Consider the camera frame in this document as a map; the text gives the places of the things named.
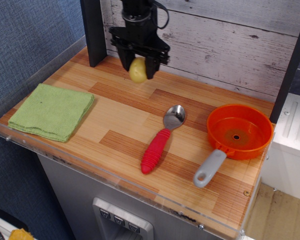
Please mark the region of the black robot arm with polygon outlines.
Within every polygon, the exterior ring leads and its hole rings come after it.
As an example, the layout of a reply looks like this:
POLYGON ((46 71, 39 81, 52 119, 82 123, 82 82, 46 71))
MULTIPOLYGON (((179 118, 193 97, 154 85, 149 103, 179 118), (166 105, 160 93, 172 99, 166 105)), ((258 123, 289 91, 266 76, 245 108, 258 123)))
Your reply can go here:
POLYGON ((170 46, 158 36, 169 23, 168 9, 155 0, 123 0, 121 15, 124 27, 110 27, 111 44, 116 47, 126 71, 136 55, 145 58, 147 79, 152 79, 160 65, 167 65, 170 46))

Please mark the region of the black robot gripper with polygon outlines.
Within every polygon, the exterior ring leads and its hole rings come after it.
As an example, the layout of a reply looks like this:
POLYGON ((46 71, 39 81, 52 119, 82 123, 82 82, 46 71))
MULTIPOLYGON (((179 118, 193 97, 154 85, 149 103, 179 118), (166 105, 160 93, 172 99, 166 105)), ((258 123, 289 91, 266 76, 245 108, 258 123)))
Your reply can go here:
POLYGON ((159 38, 157 34, 158 15, 133 16, 124 14, 125 27, 112 26, 109 33, 112 35, 111 44, 117 52, 126 71, 136 55, 145 57, 145 71, 148 80, 159 71, 161 64, 169 62, 170 46, 159 38))

